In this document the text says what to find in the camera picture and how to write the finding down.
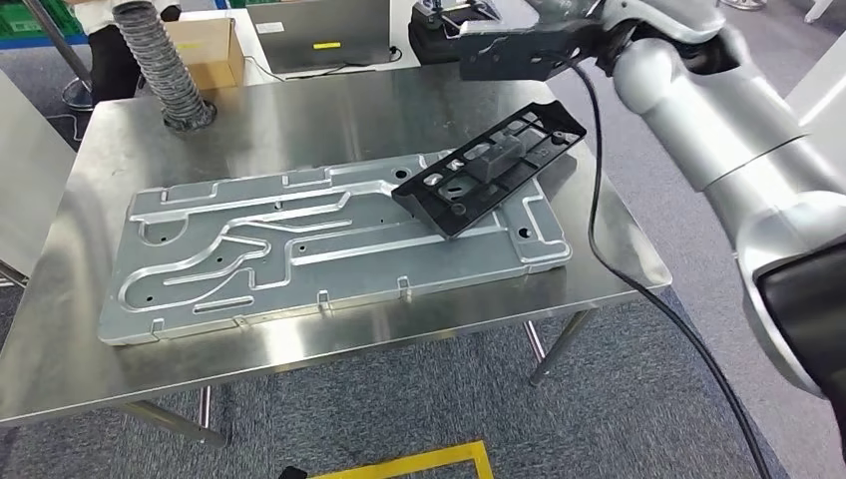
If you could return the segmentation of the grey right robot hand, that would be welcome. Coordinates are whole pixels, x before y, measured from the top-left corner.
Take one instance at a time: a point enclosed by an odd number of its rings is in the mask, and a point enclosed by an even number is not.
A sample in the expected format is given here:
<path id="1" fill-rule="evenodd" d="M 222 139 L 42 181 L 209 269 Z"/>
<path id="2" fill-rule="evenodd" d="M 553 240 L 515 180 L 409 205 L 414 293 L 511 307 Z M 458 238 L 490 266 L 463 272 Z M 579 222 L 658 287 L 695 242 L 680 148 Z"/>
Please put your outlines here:
<path id="1" fill-rule="evenodd" d="M 539 23 L 552 24 L 592 18 L 603 0 L 527 0 L 538 13 Z"/>

